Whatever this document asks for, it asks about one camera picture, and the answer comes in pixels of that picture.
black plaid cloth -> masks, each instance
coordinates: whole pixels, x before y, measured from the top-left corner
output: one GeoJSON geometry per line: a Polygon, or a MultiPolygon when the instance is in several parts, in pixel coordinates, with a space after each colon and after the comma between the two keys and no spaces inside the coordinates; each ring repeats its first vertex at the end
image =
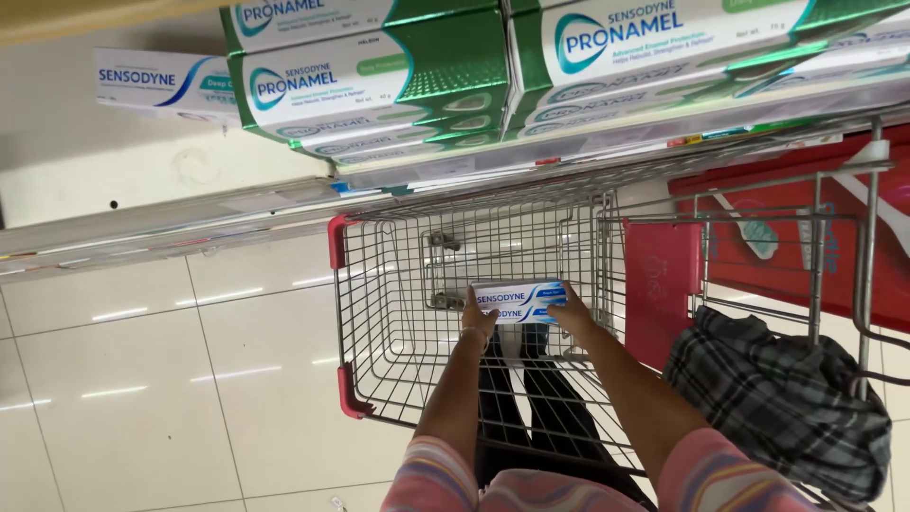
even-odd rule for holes
{"type": "Polygon", "coordinates": [[[663,379],[752,460],[831,497],[876,499],[891,460],[891,419],[836,341],[776,338],[762,320],[702,306],[673,345],[663,379]]]}

white tile floor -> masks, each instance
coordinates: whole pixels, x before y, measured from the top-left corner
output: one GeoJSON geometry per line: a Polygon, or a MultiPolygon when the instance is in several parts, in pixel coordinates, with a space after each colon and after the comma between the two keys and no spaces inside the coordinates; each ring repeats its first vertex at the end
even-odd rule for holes
{"type": "MultiPolygon", "coordinates": [[[[411,431],[340,412],[325,240],[5,286],[0,510],[377,509],[411,431]]],[[[823,327],[852,347],[849,323],[823,327]]],[[[910,377],[910,353],[871,354],[910,377]]],[[[910,509],[891,486],[910,481],[910,390],[875,389],[895,428],[874,505],[910,509]]]]}

toothbrush graphic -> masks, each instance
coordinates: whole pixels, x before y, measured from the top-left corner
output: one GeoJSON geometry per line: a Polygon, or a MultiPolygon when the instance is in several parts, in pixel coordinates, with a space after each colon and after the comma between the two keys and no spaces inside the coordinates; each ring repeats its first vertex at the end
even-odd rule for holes
{"type": "MultiPolygon", "coordinates": [[[[734,218],[741,218],[738,212],[733,210],[733,205],[723,196],[723,194],[714,194],[717,202],[721,203],[724,210],[734,218]]],[[[762,260],[770,260],[777,251],[777,233],[771,229],[771,226],[763,220],[738,220],[736,225],[739,226],[740,236],[762,260]]]]}
{"type": "MultiPolygon", "coordinates": [[[[869,188],[862,181],[854,176],[844,174],[834,176],[834,179],[848,192],[862,201],[866,207],[869,206],[869,188]]],[[[904,249],[904,253],[910,257],[910,216],[905,215],[881,198],[878,199],[878,216],[891,228],[891,231],[897,237],[897,241],[904,249]]]]}

wire basket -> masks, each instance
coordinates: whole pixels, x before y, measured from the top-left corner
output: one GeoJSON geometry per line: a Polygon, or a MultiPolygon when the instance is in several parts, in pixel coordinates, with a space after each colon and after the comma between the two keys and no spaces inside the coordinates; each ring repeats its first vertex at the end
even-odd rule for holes
{"type": "MultiPolygon", "coordinates": [[[[891,166],[886,144],[884,153],[872,152],[840,169],[787,182],[805,180],[818,190],[822,179],[871,172],[877,184],[877,172],[891,166]]],[[[821,265],[825,226],[830,222],[854,226],[854,323],[860,332],[861,370],[868,365],[869,339],[906,344],[869,329],[873,262],[868,256],[875,240],[867,233],[875,232],[875,216],[833,215],[824,210],[817,193],[807,204],[775,209],[706,210],[704,201],[699,202],[705,195],[729,190],[637,205],[617,203],[619,187],[686,171],[692,168],[666,163],[634,173],[594,170],[454,197],[436,196],[334,219],[329,224],[329,246],[336,269],[342,362],[339,390],[344,412],[416,426],[458,341],[464,291],[470,283],[482,280],[555,278],[572,282],[594,320],[655,372],[662,370],[662,359],[665,361],[673,339],[682,330],[678,325],[690,323],[694,310],[703,304],[732,316],[754,314],[765,319],[775,333],[808,335],[814,342],[823,329],[821,265]],[[683,200],[691,201],[693,209],[676,213],[683,200]],[[733,223],[741,227],[748,222],[743,219],[755,218],[772,226],[777,222],[801,226],[800,237],[773,243],[803,248],[806,264],[787,270],[804,280],[800,301],[795,301],[804,305],[750,305],[731,296],[742,292],[713,282],[714,269],[731,264],[712,258],[712,244],[718,241],[713,226],[733,223]],[[672,237],[670,231],[678,240],[662,249],[655,249],[661,244],[647,242],[669,240],[664,236],[672,237]],[[670,262],[667,273],[673,277],[662,285],[665,301],[649,305],[655,268],[649,267],[648,257],[655,254],[670,262]],[[627,286],[635,293],[627,294],[627,286]],[[669,319],[659,323],[665,326],[664,332],[642,335],[642,329],[647,329],[642,324],[654,324],[648,319],[661,314],[669,319]]],[[[876,194],[871,186],[870,209],[876,194]]],[[[771,243],[754,230],[741,227],[740,232],[743,242],[756,247],[771,243]]],[[[631,475],[644,476],[586,353],[558,326],[532,325],[499,325],[495,341],[501,352],[481,361],[481,380],[486,374],[499,385],[485,389],[481,383],[480,441],[531,451],[560,445],[562,456],[579,459],[591,459],[591,446],[597,445],[631,475]],[[564,407],[541,410],[553,409],[554,392],[546,388],[554,385],[568,389],[555,392],[556,401],[564,407]],[[486,407],[484,395],[489,401],[486,407]],[[514,402],[511,398],[507,402],[505,395],[514,396],[514,402]],[[502,432],[520,433],[521,439],[530,442],[515,443],[502,432]]],[[[883,377],[868,372],[857,375],[855,392],[863,398],[866,376],[883,377]]]]}

blue swoosh logo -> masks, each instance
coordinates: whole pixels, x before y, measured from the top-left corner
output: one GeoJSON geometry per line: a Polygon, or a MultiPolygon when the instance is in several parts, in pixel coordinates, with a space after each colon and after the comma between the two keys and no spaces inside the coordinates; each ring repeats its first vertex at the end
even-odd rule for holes
{"type": "Polygon", "coordinates": [[[237,19],[237,24],[240,25],[240,34],[243,34],[246,37],[252,37],[259,32],[262,32],[268,24],[272,22],[272,16],[269,16],[262,25],[247,26],[247,24],[243,23],[243,14],[240,12],[240,4],[234,5],[234,17],[237,19]]]}
{"type": "Polygon", "coordinates": [[[565,32],[566,28],[568,28],[569,25],[573,23],[582,23],[585,25],[592,25],[598,28],[603,28],[603,25],[586,15],[573,13],[567,14],[560,18],[560,21],[556,24],[556,33],[553,44],[556,47],[556,60],[560,64],[560,69],[567,75],[574,75],[575,73],[582,71],[585,67],[590,66],[595,60],[597,60],[597,57],[601,56],[603,50],[606,49],[606,46],[604,46],[598,50],[597,53],[589,56],[588,58],[580,60],[579,62],[571,62],[569,60],[569,57],[566,55],[562,44],[562,34],[565,32]]]}
{"type": "Polygon", "coordinates": [[[155,105],[155,107],[167,107],[169,105],[174,105],[175,103],[180,101],[180,99],[183,97],[183,95],[185,95],[187,93],[187,91],[189,90],[189,86],[191,86],[193,84],[193,78],[196,77],[196,73],[198,73],[199,68],[202,67],[202,65],[205,64],[205,62],[207,60],[210,60],[213,58],[214,58],[213,56],[207,56],[205,58],[200,58],[199,61],[196,62],[196,64],[194,64],[189,69],[189,72],[187,73],[187,77],[183,79],[183,83],[180,84],[180,88],[177,90],[176,93],[174,93],[174,96],[170,97],[166,101],[158,103],[157,105],[155,105]]]}
{"type": "Polygon", "coordinates": [[[278,73],[265,67],[257,67],[253,70],[252,73],[249,74],[249,91],[252,93],[253,105],[256,105],[256,108],[259,110],[269,110],[270,108],[277,105],[278,102],[281,101],[288,92],[285,91],[281,93],[281,96],[276,97],[271,101],[262,101],[259,99],[259,93],[256,90],[256,80],[261,76],[275,77],[279,80],[283,80],[284,78],[282,78],[278,73]]]}

